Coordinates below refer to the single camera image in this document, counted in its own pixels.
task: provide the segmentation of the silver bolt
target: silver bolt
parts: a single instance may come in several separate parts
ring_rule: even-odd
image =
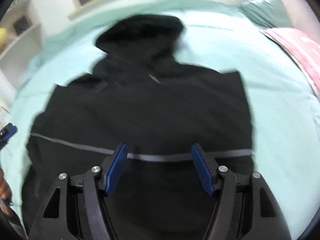
[[[67,175],[65,173],[61,173],[59,175],[59,179],[65,179],[67,177]]]
[[[96,172],[100,171],[100,167],[99,166],[94,166],[94,167],[92,167],[91,171],[96,173]]]
[[[252,176],[254,176],[256,179],[260,179],[261,178],[261,174],[256,172],[256,171],[252,174]]]
[[[219,171],[221,172],[227,172],[228,168],[226,166],[219,166]]]

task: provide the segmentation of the light green fabric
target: light green fabric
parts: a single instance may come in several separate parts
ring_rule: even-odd
[[[30,165],[25,144],[55,84],[91,72],[106,55],[94,46],[99,34],[139,13],[182,20],[186,28],[174,54],[178,62],[241,73],[252,113],[255,169],[269,184],[296,239],[320,206],[319,102],[294,62],[238,7],[205,0],[165,0],[99,12],[47,42],[30,63],[29,80],[13,105],[11,122],[18,133],[0,154],[15,211],[21,217],[21,188]]]
[[[239,8],[258,26],[265,28],[293,27],[281,0],[248,0]]]

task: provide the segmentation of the wall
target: wall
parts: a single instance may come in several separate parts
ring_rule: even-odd
[[[79,0],[33,0],[42,23],[42,37],[52,36],[70,25],[68,15],[80,6]]]
[[[306,0],[282,0],[293,26],[320,44],[320,22]]]

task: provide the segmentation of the pink and white fabric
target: pink and white fabric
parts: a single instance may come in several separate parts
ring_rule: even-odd
[[[290,54],[320,98],[320,45],[304,32],[293,28],[271,28],[261,32]]]

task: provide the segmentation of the black hooded jacket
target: black hooded jacket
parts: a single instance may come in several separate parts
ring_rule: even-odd
[[[177,63],[172,53],[182,30],[175,17],[125,19],[97,39],[96,46],[108,55],[93,74],[57,86],[35,119],[27,146],[33,164],[23,187],[27,229],[60,173],[72,176],[100,165],[105,154],[97,149],[113,150],[119,142],[147,156],[190,153],[193,143],[210,152],[251,149],[239,73]],[[250,174],[253,165],[243,157],[228,160],[228,166]],[[124,240],[196,239],[213,205],[190,161],[129,160],[117,192],[106,202]]]

